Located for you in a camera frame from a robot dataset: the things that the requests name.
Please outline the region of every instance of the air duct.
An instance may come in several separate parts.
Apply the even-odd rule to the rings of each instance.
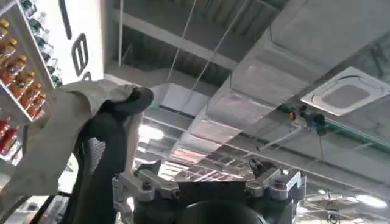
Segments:
[[[368,11],[390,6],[385,2],[360,4]],[[356,13],[359,26],[338,22],[350,20]],[[387,14],[361,15],[354,1],[290,1],[196,116],[174,146],[173,155],[175,149],[196,150],[204,156],[214,152],[386,33],[389,19]],[[362,25],[372,32],[367,33]],[[333,35],[323,35],[325,30]]]

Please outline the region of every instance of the black lettering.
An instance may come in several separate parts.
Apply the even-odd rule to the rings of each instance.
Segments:
[[[88,64],[87,38],[85,37],[84,33],[80,34],[77,40],[72,45],[72,59],[74,69],[76,70],[76,75],[79,77]]]
[[[60,5],[62,21],[63,25],[65,26],[66,36],[68,37],[68,40],[70,40],[72,38],[72,30],[71,25],[69,23],[68,11],[66,10],[65,0],[58,0],[58,4]]]
[[[83,78],[81,79],[81,81],[92,81],[91,73],[90,72],[86,72],[84,74]]]

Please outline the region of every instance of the ceiling air conditioner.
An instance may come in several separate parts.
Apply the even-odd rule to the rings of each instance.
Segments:
[[[322,84],[301,101],[342,116],[390,93],[390,85],[354,67]]]

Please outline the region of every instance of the beverage bottle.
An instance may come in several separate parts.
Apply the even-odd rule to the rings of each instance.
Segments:
[[[49,39],[49,31],[44,30],[42,34],[34,35],[35,41],[37,42],[37,45],[40,50],[44,49],[44,46],[48,43]]]
[[[23,106],[24,109],[28,109],[31,106],[31,103],[37,98],[37,96],[41,93],[41,84],[33,84],[30,86],[23,96],[20,98],[19,102]]]
[[[24,10],[24,14],[28,18],[30,18],[37,11],[37,7],[35,6],[35,1],[21,0],[20,3],[21,3],[22,8]]]
[[[51,59],[48,61],[46,67],[48,68],[48,71],[49,71],[50,75],[53,75],[54,72],[57,70],[57,68],[58,68],[58,66],[57,66],[58,62],[59,62],[59,60],[56,59],[56,58],[51,58]]]
[[[34,81],[35,73],[34,72],[22,72],[14,79],[13,83],[10,85],[10,90],[13,96],[17,100],[26,92],[27,88],[31,86]]]
[[[16,44],[18,42],[11,38],[8,42],[0,42],[0,66],[7,61],[15,52],[16,52]]]
[[[5,132],[5,135],[0,140],[0,153],[6,155],[10,150],[11,145],[18,137],[19,125],[15,128],[10,128]]]
[[[5,120],[0,120],[0,138],[5,135],[5,132],[10,128],[8,124],[11,121],[11,117],[7,117]]]
[[[27,57],[20,55],[19,58],[7,60],[3,68],[0,69],[1,80],[6,87],[10,86],[15,77],[26,67]]]
[[[7,20],[2,19],[0,20],[0,41],[4,39],[4,37],[8,34],[8,26],[10,24]]]
[[[40,108],[43,106],[44,102],[46,101],[46,94],[45,93],[40,93],[37,98],[32,102],[31,106],[27,110],[27,113],[31,117],[35,117],[37,113],[39,112]]]
[[[29,20],[29,25],[33,34],[39,34],[43,31],[43,24],[46,19],[46,13],[41,12],[38,18],[32,18]]]
[[[43,47],[43,49],[41,50],[41,55],[42,55],[45,63],[47,63],[50,60],[51,55],[53,54],[53,51],[54,51],[54,48],[50,44],[46,44]]]

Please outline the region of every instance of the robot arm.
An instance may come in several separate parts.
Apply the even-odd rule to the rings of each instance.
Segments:
[[[121,213],[124,223],[179,224],[183,219],[185,223],[191,223],[195,219],[191,217],[191,210],[195,207],[203,205],[204,208],[198,208],[200,211],[210,210],[206,204],[216,203],[212,208],[227,206],[226,209],[229,210],[231,203],[232,206],[242,206],[242,212],[235,214],[238,220],[250,220],[248,215],[252,214],[257,215],[262,223],[282,224],[293,222],[296,205],[304,199],[305,188],[306,177],[301,177],[298,170],[281,175],[279,169],[270,168],[250,181],[176,183],[166,181],[148,169],[141,169],[137,170],[135,175],[121,173],[113,178],[113,199],[114,208]],[[217,189],[218,192],[210,192],[212,189]],[[135,202],[134,211],[126,202],[128,198],[133,198]],[[218,219],[215,216],[204,218],[206,222],[214,222]]]

